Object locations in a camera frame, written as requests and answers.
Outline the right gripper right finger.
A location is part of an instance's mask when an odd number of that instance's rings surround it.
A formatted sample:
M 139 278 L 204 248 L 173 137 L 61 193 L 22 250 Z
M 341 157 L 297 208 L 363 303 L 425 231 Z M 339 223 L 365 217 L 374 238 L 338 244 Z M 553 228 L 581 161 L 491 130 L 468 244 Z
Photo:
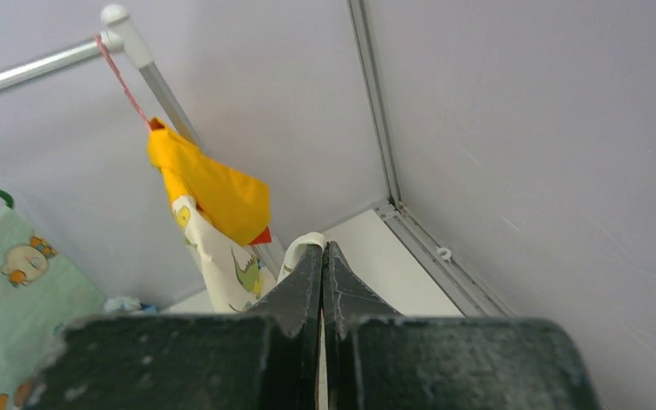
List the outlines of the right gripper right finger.
M 576 344 L 550 320 L 403 315 L 333 242 L 322 279 L 332 409 L 600 407 Z

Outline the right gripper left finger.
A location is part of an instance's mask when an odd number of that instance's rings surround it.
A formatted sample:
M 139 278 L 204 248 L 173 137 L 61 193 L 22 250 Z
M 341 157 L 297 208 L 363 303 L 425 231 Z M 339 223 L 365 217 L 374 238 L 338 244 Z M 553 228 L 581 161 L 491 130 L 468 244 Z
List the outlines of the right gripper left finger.
M 69 325 L 28 409 L 307 409 L 323 252 L 244 313 L 92 316 Z

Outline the cream ribbon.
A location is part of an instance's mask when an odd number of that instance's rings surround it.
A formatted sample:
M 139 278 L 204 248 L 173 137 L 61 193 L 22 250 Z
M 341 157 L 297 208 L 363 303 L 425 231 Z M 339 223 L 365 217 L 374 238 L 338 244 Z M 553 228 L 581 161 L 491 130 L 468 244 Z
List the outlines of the cream ribbon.
M 310 246 L 318 246 L 324 250 L 326 245 L 327 239 L 319 232 L 309 232 L 295 239 L 284 253 L 284 260 L 279 270 L 277 282 L 281 282 L 294 272 L 300 259 Z

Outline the flower bunch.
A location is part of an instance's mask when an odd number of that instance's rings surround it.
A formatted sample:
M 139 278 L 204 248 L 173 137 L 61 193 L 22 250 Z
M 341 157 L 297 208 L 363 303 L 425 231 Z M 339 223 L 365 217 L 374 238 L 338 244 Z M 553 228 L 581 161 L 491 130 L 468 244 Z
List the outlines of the flower bunch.
M 112 314 L 154 314 L 158 313 L 155 305 L 142 303 L 137 298 L 130 296 L 117 296 L 108 299 L 103 304 L 105 313 Z

